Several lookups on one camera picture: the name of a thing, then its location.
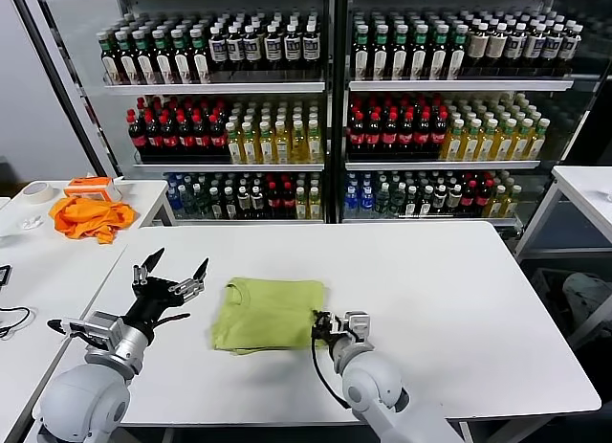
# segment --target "black wire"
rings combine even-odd
[[[338,397],[336,395],[336,393],[334,392],[334,390],[330,387],[329,384],[327,384],[327,381],[325,381],[325,378],[323,378],[323,375],[321,374],[321,370],[318,369],[318,363],[317,363],[317,353],[315,352],[315,338],[312,338],[311,344],[310,344],[310,351],[313,354],[313,364],[315,365],[315,370],[317,371],[317,376],[318,379],[320,379],[321,383],[323,383],[323,385],[325,386],[325,388],[327,389],[327,391],[329,393],[332,394],[332,397],[334,397],[336,399],[336,401],[338,403],[340,403],[340,405],[345,409],[348,410],[349,408],[351,408],[349,406],[348,403],[346,403],[345,400],[342,400],[340,397]]]
[[[26,311],[26,315],[23,317],[23,319],[21,319],[17,323],[14,323],[13,325],[9,325],[9,326],[0,326],[0,339],[6,337],[9,334],[9,331],[11,331],[13,328],[19,326],[21,323],[26,321],[26,319],[32,313],[30,311],[30,309],[28,309],[27,307],[23,307],[23,306],[11,307],[11,308],[7,308],[7,309],[4,309],[4,308],[0,307],[0,311],[1,312]]]

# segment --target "robotic hand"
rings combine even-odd
[[[463,443],[436,408],[411,400],[400,371],[374,351],[368,342],[370,316],[347,312],[343,319],[317,312],[312,328],[315,369],[323,385],[345,408],[367,423],[382,443]],[[342,376],[339,398],[323,379],[317,365],[315,340],[324,340]]]
[[[70,442],[104,443],[127,411],[127,390],[142,370],[144,350],[153,342],[153,330],[162,323],[189,314],[161,319],[169,307],[179,307],[204,290],[208,258],[182,282],[151,277],[149,273],[164,249],[134,266],[132,289],[136,302],[122,317],[95,312],[86,321],[63,319],[48,325],[87,344],[85,365],[57,376],[40,401],[36,419],[55,438]]]

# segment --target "beverage shelf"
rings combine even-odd
[[[572,87],[572,79],[456,79],[350,81],[351,91],[550,91]]]
[[[321,172],[324,164],[134,164],[144,172]]]
[[[116,96],[180,94],[316,94],[325,91],[323,81],[223,82],[209,84],[139,84],[104,86]]]
[[[344,218],[342,223],[398,223],[405,221],[486,221],[496,228],[518,226],[516,218],[453,218],[453,217],[414,217],[414,218]]]
[[[517,170],[521,168],[536,168],[539,161],[421,161],[384,163],[345,163],[346,170]]]

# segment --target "yellow drink bottle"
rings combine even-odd
[[[547,120],[546,118],[539,120],[537,130],[535,131],[531,141],[527,143],[527,147],[523,152],[523,160],[535,161],[537,159],[537,156],[539,156],[539,151],[542,149],[542,145],[544,142],[546,142],[546,130],[548,129],[550,123],[550,120]]]

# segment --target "bottle label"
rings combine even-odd
[[[395,55],[393,55],[393,68],[391,70],[391,79],[402,79],[402,76],[404,75],[405,57],[405,51],[398,51],[397,53],[395,53]]]
[[[130,83],[138,84],[136,65],[134,65],[134,60],[132,57],[123,56],[121,58],[121,63],[123,64],[123,68],[125,68],[125,73],[127,74],[127,78],[130,80]]]
[[[423,204],[421,206],[421,211],[419,212],[419,216],[425,216],[429,213],[429,209],[431,209],[431,204]]]
[[[242,160],[240,158],[240,146],[238,144],[228,144],[229,155],[231,156],[232,164],[240,164]]]
[[[562,38],[558,36],[546,36],[546,43],[542,49],[542,58],[557,58],[558,50],[561,48]]]
[[[363,134],[351,134],[351,144],[362,144]]]
[[[208,63],[207,57],[202,54],[196,54],[193,57],[195,62],[195,68],[198,69],[198,77],[200,77],[200,82],[208,82]]]
[[[228,60],[228,50],[226,49],[225,39],[210,39],[208,41],[210,47],[210,57],[213,62],[223,63]]]
[[[417,51],[412,56],[412,64],[410,66],[410,79],[420,79],[423,71],[423,63],[425,62],[425,51]]]
[[[508,41],[506,41],[506,47],[504,49],[504,57],[520,58],[523,54],[525,38],[526,36],[508,36]]]
[[[280,38],[266,38],[266,58],[268,60],[277,61],[283,58],[282,48],[280,46]]]
[[[104,68],[106,69],[106,73],[108,74],[108,78],[111,80],[112,84],[119,84],[120,77],[119,71],[117,70],[117,65],[115,65],[115,59],[111,57],[103,57],[102,63],[104,64]]]
[[[473,35],[470,37],[470,45],[468,46],[468,55],[472,58],[482,58],[485,56],[487,51],[487,44],[489,43],[489,36],[487,34],[483,36]]]
[[[187,63],[187,57],[182,54],[176,54],[174,56],[176,66],[179,69],[179,75],[181,75],[181,81],[183,83],[189,82],[189,64]]]
[[[443,144],[445,137],[446,137],[446,134],[444,134],[444,133],[436,134],[436,133],[432,132],[431,133],[431,142],[433,144]]]
[[[412,142],[412,134],[398,134],[398,142],[400,142],[400,144],[409,144]]]
[[[492,36],[487,44],[486,56],[489,58],[500,58],[504,54],[506,36]]]
[[[318,35],[314,38],[304,38],[304,58],[306,60],[318,60],[321,56],[321,48]]]
[[[179,137],[181,144],[186,147],[195,146],[195,137],[187,135],[186,137]]]
[[[261,60],[261,44],[259,44],[259,38],[245,38],[242,44],[245,48],[245,57],[249,62]]]
[[[497,154],[495,155],[496,161],[506,161],[506,159],[508,158],[508,150],[510,149],[511,143],[512,140],[506,139],[499,144],[499,147],[497,148]]]
[[[234,206],[233,204],[227,204],[226,209],[228,210],[228,218],[230,220],[235,220],[236,219],[236,206]]]
[[[216,220],[220,220],[223,218],[223,211],[221,210],[221,206],[217,204],[212,205],[212,213],[214,214],[214,218]]]
[[[565,36],[565,39],[563,39],[563,43],[561,44],[561,48],[560,48],[560,51],[558,52],[557,57],[562,58],[563,60],[570,60],[574,58],[574,55],[576,54],[576,50],[578,49],[578,45],[579,45],[579,40],[577,38]]]
[[[174,148],[178,144],[179,144],[179,139],[177,138],[176,135],[164,136],[164,146],[169,146],[171,148]]]
[[[247,164],[255,164],[255,146],[251,142],[245,142],[245,157],[247,158]]]
[[[450,57],[450,64],[448,66],[447,79],[457,79],[459,72],[461,71],[461,64],[463,63],[463,51],[455,51]]]
[[[162,79],[166,84],[172,82],[172,71],[170,70],[170,60],[166,55],[158,55],[157,63],[160,66],[160,72],[162,72]]]
[[[272,144],[270,142],[261,142],[261,157],[264,164],[271,164],[272,158]]]
[[[302,58],[302,43],[299,38],[285,37],[285,57],[287,57],[287,60],[300,60]]]
[[[142,148],[143,146],[146,146],[145,136],[140,135],[138,137],[132,137],[132,144],[134,144],[136,148]]]
[[[372,72],[372,80],[380,81],[384,76],[384,66],[386,65],[386,52],[378,51],[374,54],[374,71]]]
[[[436,51],[435,53],[433,53],[429,79],[440,79],[440,76],[442,75],[442,67],[444,66],[444,59],[446,56],[447,53],[444,51]]]
[[[279,164],[287,164],[289,161],[289,153],[287,152],[287,144],[276,142],[276,154]]]
[[[295,206],[295,217],[298,220],[306,219],[306,206],[304,204],[297,204]]]
[[[358,51],[355,55],[355,81],[365,80],[365,71],[367,69],[367,52]]]
[[[493,140],[487,139],[480,145],[480,153],[478,153],[477,161],[487,161],[489,159],[489,151],[493,146]]]
[[[545,42],[546,38],[544,37],[529,36],[525,44],[523,56],[526,58],[538,58]]]
[[[240,62],[244,60],[245,53],[241,39],[228,39],[228,55],[229,60],[233,62]]]
[[[521,156],[523,155],[523,151],[525,151],[525,146],[527,146],[526,139],[520,139],[516,142],[516,146],[514,147],[513,151],[513,156],[511,158],[513,161],[520,160]]]
[[[474,151],[476,150],[476,146],[478,145],[477,140],[470,140],[466,143],[466,152],[463,155],[464,161],[473,161],[474,160]]]

